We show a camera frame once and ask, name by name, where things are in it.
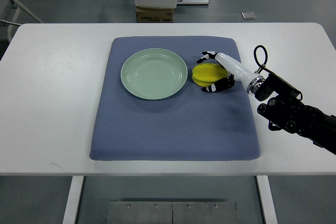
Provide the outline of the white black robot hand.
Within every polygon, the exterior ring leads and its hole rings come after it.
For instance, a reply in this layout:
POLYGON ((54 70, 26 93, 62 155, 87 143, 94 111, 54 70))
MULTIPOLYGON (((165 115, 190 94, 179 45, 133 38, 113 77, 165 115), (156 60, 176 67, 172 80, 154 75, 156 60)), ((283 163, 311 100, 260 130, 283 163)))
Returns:
POLYGON ((202 91, 218 93, 232 88, 236 82, 242 84, 249 94, 254 94, 265 78, 259 73, 250 72, 239 61, 221 52, 205 51, 197 61, 201 63, 215 63, 222 66, 228 72, 228 77, 222 78, 207 87, 202 87, 202 91))

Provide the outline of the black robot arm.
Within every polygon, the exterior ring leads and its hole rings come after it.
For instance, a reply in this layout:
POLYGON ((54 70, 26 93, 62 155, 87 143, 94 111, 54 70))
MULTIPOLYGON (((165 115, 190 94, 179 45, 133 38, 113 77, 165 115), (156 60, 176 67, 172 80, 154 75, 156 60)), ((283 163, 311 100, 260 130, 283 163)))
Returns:
POLYGON ((335 116, 301 102, 301 91, 266 68, 268 53, 264 46, 254 49, 257 73, 268 72, 251 90, 258 101, 268 100, 257 107, 257 113, 268 120, 271 131, 285 130, 310 139, 314 145, 335 154, 335 116))

